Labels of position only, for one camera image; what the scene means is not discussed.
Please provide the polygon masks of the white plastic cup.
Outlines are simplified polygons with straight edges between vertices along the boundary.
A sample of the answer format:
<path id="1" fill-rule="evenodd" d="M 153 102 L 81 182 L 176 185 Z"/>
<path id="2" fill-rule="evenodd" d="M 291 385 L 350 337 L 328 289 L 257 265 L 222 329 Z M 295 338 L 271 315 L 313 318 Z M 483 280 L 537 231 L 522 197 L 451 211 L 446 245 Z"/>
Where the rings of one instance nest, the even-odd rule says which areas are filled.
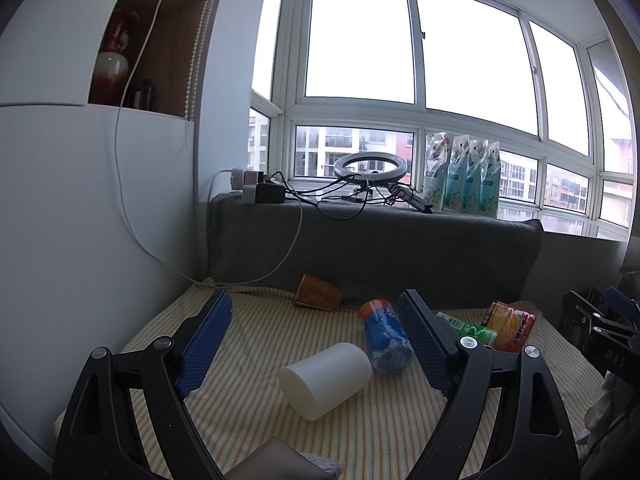
<path id="1" fill-rule="evenodd" d="M 278 371 L 281 392 L 294 412 L 314 422 L 367 387 L 372 366 L 367 355 L 339 342 Z"/>

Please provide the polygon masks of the brown paper cup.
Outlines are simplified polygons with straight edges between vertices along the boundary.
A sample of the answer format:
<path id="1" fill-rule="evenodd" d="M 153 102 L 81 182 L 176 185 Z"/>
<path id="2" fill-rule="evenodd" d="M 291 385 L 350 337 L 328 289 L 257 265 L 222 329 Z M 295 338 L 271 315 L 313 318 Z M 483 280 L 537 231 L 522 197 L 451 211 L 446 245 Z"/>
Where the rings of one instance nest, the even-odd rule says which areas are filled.
<path id="1" fill-rule="evenodd" d="M 318 276 L 305 273 L 299 282 L 294 304 L 297 307 L 336 311 L 342 298 L 341 289 Z"/>

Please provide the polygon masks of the green snack packet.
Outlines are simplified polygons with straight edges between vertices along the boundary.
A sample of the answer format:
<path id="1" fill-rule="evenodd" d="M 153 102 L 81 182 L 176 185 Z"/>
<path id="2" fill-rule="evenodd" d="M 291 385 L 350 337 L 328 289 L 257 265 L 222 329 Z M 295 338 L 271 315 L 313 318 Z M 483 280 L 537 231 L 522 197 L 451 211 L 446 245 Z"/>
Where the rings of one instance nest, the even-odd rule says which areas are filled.
<path id="1" fill-rule="evenodd" d="M 438 312 L 436 316 L 448 324 L 459 337 L 473 337 L 480 344 L 489 347 L 492 347 L 497 339 L 497 332 L 491 328 L 464 322 L 444 312 Z"/>

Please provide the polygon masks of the red yellow snack packet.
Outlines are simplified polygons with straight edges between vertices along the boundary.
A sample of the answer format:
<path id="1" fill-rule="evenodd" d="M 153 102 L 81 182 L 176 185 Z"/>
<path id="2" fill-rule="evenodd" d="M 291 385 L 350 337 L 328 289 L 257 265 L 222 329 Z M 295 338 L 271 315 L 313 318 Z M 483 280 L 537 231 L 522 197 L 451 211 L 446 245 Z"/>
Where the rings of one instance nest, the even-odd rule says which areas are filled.
<path id="1" fill-rule="evenodd" d="M 490 344 L 492 348 L 518 353 L 524 348 L 536 319 L 532 312 L 494 301 L 486 310 L 482 325 L 496 333 L 494 342 Z"/>

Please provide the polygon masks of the grey folded cloth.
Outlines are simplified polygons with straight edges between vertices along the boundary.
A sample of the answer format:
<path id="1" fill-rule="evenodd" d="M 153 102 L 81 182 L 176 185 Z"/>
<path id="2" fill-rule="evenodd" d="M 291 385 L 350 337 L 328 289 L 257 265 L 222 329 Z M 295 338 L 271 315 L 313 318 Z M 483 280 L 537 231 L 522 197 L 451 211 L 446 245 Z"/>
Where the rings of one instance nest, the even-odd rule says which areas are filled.
<path id="1" fill-rule="evenodd" d="M 263 443 L 226 473 L 227 479 L 339 479 L 344 465 L 311 453 L 299 453 L 277 437 Z"/>

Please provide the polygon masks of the blue bottle orange cap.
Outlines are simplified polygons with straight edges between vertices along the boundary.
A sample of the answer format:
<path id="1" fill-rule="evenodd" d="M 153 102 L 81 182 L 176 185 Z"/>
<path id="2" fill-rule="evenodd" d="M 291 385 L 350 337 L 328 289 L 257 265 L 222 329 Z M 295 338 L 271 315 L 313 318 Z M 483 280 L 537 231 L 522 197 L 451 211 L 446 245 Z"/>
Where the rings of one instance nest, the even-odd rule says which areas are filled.
<path id="1" fill-rule="evenodd" d="M 392 304 L 386 299 L 372 299 L 360 307 L 357 315 L 372 367 L 381 374 L 402 373 L 414 353 Z"/>

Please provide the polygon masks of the striped yellow mattress cover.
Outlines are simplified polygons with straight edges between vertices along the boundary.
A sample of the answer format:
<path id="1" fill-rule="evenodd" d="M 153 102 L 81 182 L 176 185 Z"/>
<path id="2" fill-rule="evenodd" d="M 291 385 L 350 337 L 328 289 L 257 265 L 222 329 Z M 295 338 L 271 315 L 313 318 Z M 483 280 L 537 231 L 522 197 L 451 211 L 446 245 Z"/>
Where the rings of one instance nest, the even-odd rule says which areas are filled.
<path id="1" fill-rule="evenodd" d="M 143 350 L 171 336 L 195 316 L 212 288 L 192 286 L 138 328 L 115 354 Z M 343 466 L 340 479 L 405 479 L 444 412 L 446 398 L 431 387 L 416 358 L 399 374 L 372 372 L 370 382 L 338 408 L 308 422 L 285 400 L 278 371 L 339 342 L 364 350 L 355 310 L 326 312 L 294 306 L 292 292 L 229 287 L 232 320 L 201 387 L 184 399 L 198 433 L 223 474 L 270 438 L 299 453 Z M 600 399 L 602 375 L 532 304 L 513 307 L 535 313 L 527 344 L 537 347 L 552 374 L 574 439 L 585 429 L 588 408 Z M 143 457 L 150 472 L 171 479 L 144 393 L 130 387 Z M 480 426 L 460 479 L 478 474 L 494 429 L 500 388 L 487 393 Z"/>

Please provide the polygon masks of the refill pouch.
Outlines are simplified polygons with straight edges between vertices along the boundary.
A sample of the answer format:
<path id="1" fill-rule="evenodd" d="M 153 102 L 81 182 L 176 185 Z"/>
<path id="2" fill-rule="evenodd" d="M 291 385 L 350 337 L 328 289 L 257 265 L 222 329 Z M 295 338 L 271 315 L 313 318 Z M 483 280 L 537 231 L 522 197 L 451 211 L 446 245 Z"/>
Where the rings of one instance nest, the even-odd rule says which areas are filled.
<path id="1" fill-rule="evenodd" d="M 455 136 L 451 144 L 447 181 L 444 195 L 444 208 L 450 211 L 462 211 L 463 189 L 468 170 L 470 154 L 470 136 Z"/>
<path id="2" fill-rule="evenodd" d="M 480 181 L 480 203 L 478 211 L 484 216 L 496 218 L 500 196 L 501 158 L 498 142 L 488 145 L 483 162 L 482 180 Z"/>
<path id="3" fill-rule="evenodd" d="M 461 211 L 465 214 L 475 214 L 477 212 L 487 150 L 487 140 L 472 139 L 470 141 L 468 168 L 466 168 L 465 173 L 461 208 Z"/>
<path id="4" fill-rule="evenodd" d="M 451 153 L 451 136 L 436 132 L 426 136 L 423 198 L 434 210 L 442 210 Z"/>

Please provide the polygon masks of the dark grey back cushion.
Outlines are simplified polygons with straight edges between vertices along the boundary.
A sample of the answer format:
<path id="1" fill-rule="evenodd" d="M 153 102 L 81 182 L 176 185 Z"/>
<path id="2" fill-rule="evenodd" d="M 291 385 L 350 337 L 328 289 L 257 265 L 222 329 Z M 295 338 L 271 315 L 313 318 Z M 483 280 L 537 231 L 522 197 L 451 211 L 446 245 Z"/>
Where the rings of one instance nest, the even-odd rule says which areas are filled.
<path id="1" fill-rule="evenodd" d="M 341 289 L 346 306 L 396 301 L 414 289 L 442 310 L 519 300 L 544 239 L 538 220 L 295 200 L 246 204 L 231 193 L 209 204 L 208 228 L 208 274 L 217 283 L 296 292 L 311 274 Z"/>

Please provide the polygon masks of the white power strip with plugs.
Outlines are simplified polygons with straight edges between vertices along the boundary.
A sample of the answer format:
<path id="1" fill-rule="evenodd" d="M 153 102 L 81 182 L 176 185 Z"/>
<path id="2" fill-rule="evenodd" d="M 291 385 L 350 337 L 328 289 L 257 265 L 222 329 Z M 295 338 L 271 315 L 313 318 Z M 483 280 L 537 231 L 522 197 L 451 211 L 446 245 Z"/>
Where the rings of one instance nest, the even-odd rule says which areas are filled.
<path id="1" fill-rule="evenodd" d="M 262 171 L 234 168 L 230 184 L 233 191 L 241 193 L 243 204 L 277 205 L 285 201 L 285 187 L 267 179 Z"/>

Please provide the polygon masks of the red white ceramic vase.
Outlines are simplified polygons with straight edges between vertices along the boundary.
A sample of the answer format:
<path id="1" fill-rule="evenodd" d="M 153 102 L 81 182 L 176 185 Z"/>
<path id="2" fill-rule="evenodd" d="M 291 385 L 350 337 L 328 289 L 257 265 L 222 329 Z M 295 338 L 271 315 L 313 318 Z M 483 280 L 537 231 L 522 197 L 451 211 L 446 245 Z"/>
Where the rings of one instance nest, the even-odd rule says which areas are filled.
<path id="1" fill-rule="evenodd" d="M 115 9 L 112 13 L 94 64 L 90 103 L 113 106 L 120 103 L 129 74 L 127 49 L 138 26 L 136 12 Z"/>

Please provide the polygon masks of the white wooden shelf cabinet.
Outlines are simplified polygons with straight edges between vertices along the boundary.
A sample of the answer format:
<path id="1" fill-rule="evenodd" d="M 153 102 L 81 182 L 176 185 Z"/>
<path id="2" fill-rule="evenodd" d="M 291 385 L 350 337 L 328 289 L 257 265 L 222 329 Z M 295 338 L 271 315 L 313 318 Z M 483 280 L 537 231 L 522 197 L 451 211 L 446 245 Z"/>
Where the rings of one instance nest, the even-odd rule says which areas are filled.
<path id="1" fill-rule="evenodd" d="M 50 468 L 87 354 L 126 344 L 196 273 L 181 101 L 205 0 L 23 0 L 1 33 L 1 422 Z M 89 102 L 120 4 L 156 17 L 156 110 Z"/>

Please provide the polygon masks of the white window frame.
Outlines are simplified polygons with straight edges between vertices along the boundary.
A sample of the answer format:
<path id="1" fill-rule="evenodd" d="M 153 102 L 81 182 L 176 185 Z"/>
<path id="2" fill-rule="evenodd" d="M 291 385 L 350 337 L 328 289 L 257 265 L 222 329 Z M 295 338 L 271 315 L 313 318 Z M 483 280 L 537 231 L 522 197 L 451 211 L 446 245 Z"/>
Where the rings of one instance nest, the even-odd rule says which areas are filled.
<path id="1" fill-rule="evenodd" d="M 262 0 L 250 105 L 253 169 L 311 183 L 381 151 L 422 188 L 431 137 L 472 136 L 501 148 L 501 218 L 632 232 L 636 133 L 592 0 Z"/>

